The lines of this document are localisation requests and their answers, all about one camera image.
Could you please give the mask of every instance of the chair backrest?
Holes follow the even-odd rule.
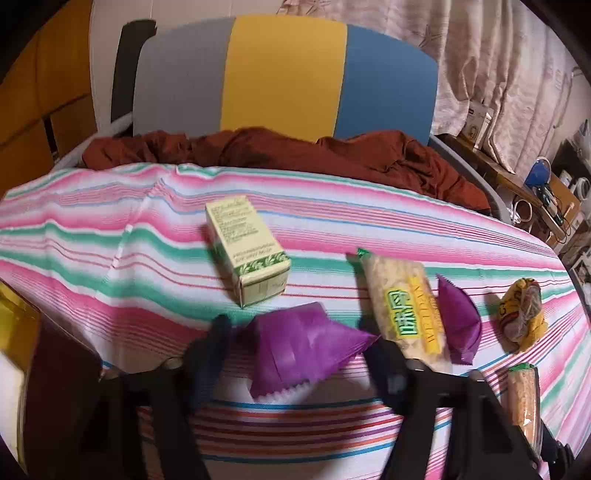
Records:
[[[247,15],[157,34],[139,56],[134,133],[263,126],[315,141],[399,129],[427,144],[437,64],[361,27]]]

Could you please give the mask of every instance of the blue panel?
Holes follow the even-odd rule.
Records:
[[[401,130],[427,145],[437,63],[395,38],[348,25],[345,72],[335,137]]]

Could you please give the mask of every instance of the purple candy wrapper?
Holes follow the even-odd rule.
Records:
[[[482,336],[482,319],[470,297],[438,275],[439,313],[445,328],[449,356],[454,364],[472,365]]]
[[[253,398],[323,380],[377,340],[330,320],[318,302],[254,317],[241,339],[256,349]]]

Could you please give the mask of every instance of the red-brown blanket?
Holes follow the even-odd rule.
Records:
[[[489,214],[491,208],[481,189],[432,148],[396,130],[345,141],[324,137],[315,144],[265,128],[224,130],[199,138],[157,131],[93,140],[82,158],[94,170],[152,162],[324,173],[413,190],[481,213]]]

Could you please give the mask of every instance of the curtain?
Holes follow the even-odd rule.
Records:
[[[522,179],[574,65],[558,36],[519,0],[284,0],[280,13],[359,25],[420,48],[439,65],[431,133],[457,135],[471,99],[492,107],[483,149]]]

